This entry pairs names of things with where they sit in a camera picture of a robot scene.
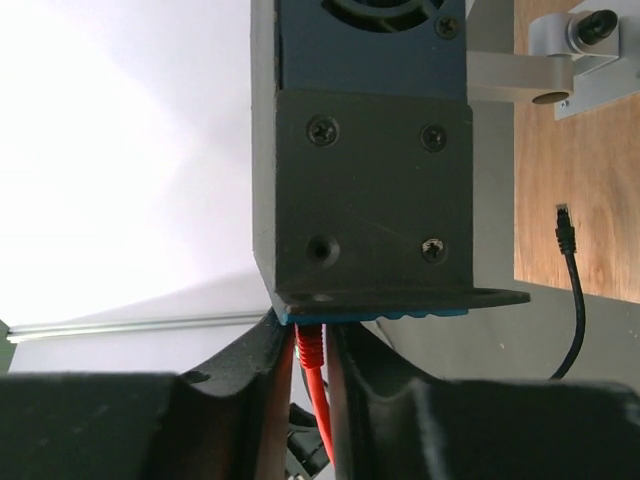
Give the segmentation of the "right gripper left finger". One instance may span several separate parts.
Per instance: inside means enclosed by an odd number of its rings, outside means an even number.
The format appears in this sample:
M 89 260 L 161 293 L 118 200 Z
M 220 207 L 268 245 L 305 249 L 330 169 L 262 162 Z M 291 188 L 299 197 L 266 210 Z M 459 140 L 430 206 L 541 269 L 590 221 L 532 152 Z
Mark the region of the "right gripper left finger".
M 283 479 L 293 329 L 268 311 L 210 359 L 180 375 L 195 392 L 181 420 L 185 479 Z

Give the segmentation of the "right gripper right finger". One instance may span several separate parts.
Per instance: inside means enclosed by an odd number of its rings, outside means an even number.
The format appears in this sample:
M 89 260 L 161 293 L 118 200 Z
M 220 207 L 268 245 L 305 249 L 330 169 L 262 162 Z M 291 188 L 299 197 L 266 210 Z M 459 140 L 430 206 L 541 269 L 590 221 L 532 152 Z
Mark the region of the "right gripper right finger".
M 417 369 L 360 324 L 327 328 L 330 416 L 338 479 L 423 479 Z

